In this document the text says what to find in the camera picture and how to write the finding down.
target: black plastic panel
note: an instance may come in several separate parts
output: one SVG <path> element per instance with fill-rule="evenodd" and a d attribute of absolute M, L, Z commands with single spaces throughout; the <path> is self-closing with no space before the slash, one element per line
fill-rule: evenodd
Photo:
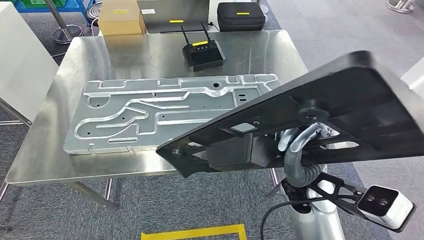
<path fill-rule="evenodd" d="M 242 141 L 245 134 L 263 137 L 315 122 L 340 134 L 309 142 L 302 155 L 304 165 L 424 156 L 424 101 L 366 51 L 339 57 L 162 144 L 156 152 L 184 177 L 196 172 L 218 172 L 210 166 L 209 161 L 214 161 L 208 159 L 210 156 L 192 154 L 232 138 Z M 243 133 L 231 129 L 242 123 L 254 128 Z M 346 141 L 359 145 L 343 149 L 321 147 Z M 271 141 L 260 147 L 275 149 L 277 143 Z M 230 152 L 220 155 L 234 158 Z M 275 151 L 255 157 L 267 158 L 266 168 L 284 165 Z M 246 169 L 246 165 L 237 168 L 229 157 L 225 161 L 231 171 Z"/>

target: yellow floor tape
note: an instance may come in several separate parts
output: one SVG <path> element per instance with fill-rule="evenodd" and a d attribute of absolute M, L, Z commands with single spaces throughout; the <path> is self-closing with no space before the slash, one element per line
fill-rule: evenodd
<path fill-rule="evenodd" d="M 239 240 L 247 240 L 245 225 L 236 224 L 228 226 L 215 226 L 182 231 L 169 231 L 146 234 L 141 233 L 141 240 L 181 240 L 191 238 L 201 238 L 224 234 L 238 234 Z"/>

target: stainless steel table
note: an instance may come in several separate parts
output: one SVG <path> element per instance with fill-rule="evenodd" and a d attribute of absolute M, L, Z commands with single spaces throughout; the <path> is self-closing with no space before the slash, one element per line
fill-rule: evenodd
<path fill-rule="evenodd" d="M 191 42 L 203 33 L 189 33 Z M 37 117 L 6 177 L 18 186 L 65 183 L 109 209 L 106 199 L 80 183 L 121 177 L 175 174 L 176 170 L 154 151 L 68 155 L 63 143 L 87 81 L 178 78 L 241 74 L 276 74 L 283 82 L 307 72 L 292 40 L 284 30 L 216 32 L 227 58 L 221 67 L 189 72 L 182 34 L 77 37 L 63 59 Z"/>

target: carpet floor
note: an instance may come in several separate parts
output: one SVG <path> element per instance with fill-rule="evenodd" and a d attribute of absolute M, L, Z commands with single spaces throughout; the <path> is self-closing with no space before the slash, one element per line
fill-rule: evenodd
<path fill-rule="evenodd" d="M 386 9 L 380 0 L 262 0 L 262 3 L 270 9 L 265 29 L 286 29 L 309 70 L 363 47 L 381 54 L 398 75 L 424 56 L 424 13 L 420 8 L 412 14 L 399 15 Z M 68 24 L 85 26 L 79 13 L 62 15 Z M 66 51 L 66 45 L 51 39 L 51 33 L 58 27 L 51 14 L 22 14 L 22 17 L 50 54 Z M 84 34 L 91 35 L 91 30 L 84 27 Z M 60 64 L 62 57 L 55 60 Z M 0 111 L 0 121 L 9 119 L 12 119 L 9 114 Z M 27 131 L 23 125 L 0 126 L 0 179 L 6 176 Z M 380 178 L 390 186 L 391 176 L 385 175 L 389 167 L 382 162 L 369 164 L 368 171 L 361 163 L 333 164 L 329 173 L 366 186 Z M 372 171 L 376 164 L 378 174 Z M 411 174 L 419 176 L 422 169 L 413 168 Z M 279 169 L 278 174 L 282 177 L 283 171 Z M 103 181 L 85 184 L 98 193 L 104 191 Z M 139 239 L 140 232 L 244 224 L 248 239 L 258 240 L 263 214 L 283 201 L 281 196 L 269 198 L 267 193 L 271 189 L 271 177 L 266 169 L 198 173 L 187 179 L 179 175 L 119 178 L 112 183 L 110 197 L 119 209 L 108 211 L 63 184 L 10 186 L 0 204 L 0 226 L 11 226 L 13 230 L 0 235 L 0 239 L 134 240 Z M 423 191 L 414 194 L 422 196 Z M 339 215 L 347 240 L 420 239 L 419 228 L 407 228 L 408 235 L 404 236 L 408 238 L 400 238 L 402 235 L 388 233 L 358 217 L 340 211 Z M 264 234 L 270 240 L 296 239 L 287 209 L 279 209 L 269 217 Z M 208 239 L 236 238 L 229 235 Z"/>

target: blue shelf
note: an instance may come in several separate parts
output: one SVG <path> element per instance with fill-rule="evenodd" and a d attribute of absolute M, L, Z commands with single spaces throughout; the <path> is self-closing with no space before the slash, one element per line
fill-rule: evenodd
<path fill-rule="evenodd" d="M 88 2 L 88 6 L 93 4 L 93 0 L 90 0 Z M 16 1 L 14 4 L 14 7 L 18 11 L 18 13 L 24 14 L 24 13 L 50 13 L 50 10 L 48 7 L 34 7 L 34 8 L 26 8 L 22 4 L 21 1 Z M 74 12 L 81 12 L 84 16 L 86 14 L 86 7 L 83 4 L 83 0 L 67 0 L 64 7 L 57 7 L 56 8 L 58 12 L 60 13 L 74 13 Z"/>

